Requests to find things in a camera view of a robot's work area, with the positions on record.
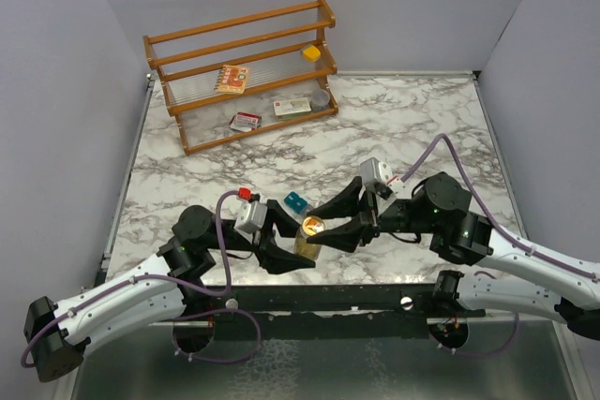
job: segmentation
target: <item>white box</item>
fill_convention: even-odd
[[[310,113],[308,97],[289,98],[273,102],[275,116],[279,120],[292,119]]]

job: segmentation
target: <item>marble table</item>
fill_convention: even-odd
[[[312,205],[331,199],[358,173],[361,161],[375,156],[402,174],[440,132],[450,135],[473,183],[502,225],[517,231],[511,205],[488,126],[469,76],[455,78],[331,77],[339,114],[185,156],[177,126],[165,109],[156,83],[131,173],[110,261],[108,277],[145,259],[171,236],[171,226],[189,205],[214,210],[226,190],[247,186],[263,198],[283,200],[296,191]],[[298,96],[298,85],[260,97],[243,97],[210,107],[186,120],[195,132],[212,136],[202,124],[225,124],[235,111],[269,114],[272,100]],[[459,178],[443,143],[409,181],[444,170]],[[225,202],[224,217],[234,217],[238,200]],[[479,212],[472,203],[472,210]],[[281,246],[293,247],[292,240]],[[357,283],[420,283],[435,280],[438,271],[453,268],[420,245],[403,244],[384,235],[353,254],[324,247],[311,270],[270,275],[256,259],[232,263],[237,285],[300,285]],[[224,283],[222,264],[209,271],[206,284]],[[474,268],[463,266],[463,272]]]

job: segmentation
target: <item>screw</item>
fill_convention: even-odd
[[[225,302],[225,307],[227,309],[237,309],[238,306],[239,306],[239,303],[235,299],[229,299],[227,302]]]
[[[410,297],[402,297],[400,299],[400,306],[404,311],[410,311],[414,306],[413,299]]]

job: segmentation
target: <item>clear container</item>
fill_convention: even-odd
[[[324,89],[317,89],[310,94],[310,108],[312,112],[325,111],[329,108],[329,93]]]
[[[307,243],[308,236],[314,236],[325,230],[325,223],[319,217],[309,215],[302,221],[302,225],[296,232],[296,240],[293,244],[293,253],[301,257],[316,261],[321,253],[320,244]]]

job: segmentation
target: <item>yellow block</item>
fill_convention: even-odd
[[[317,61],[321,58],[321,51],[315,46],[308,46],[302,50],[302,55],[310,62]]]

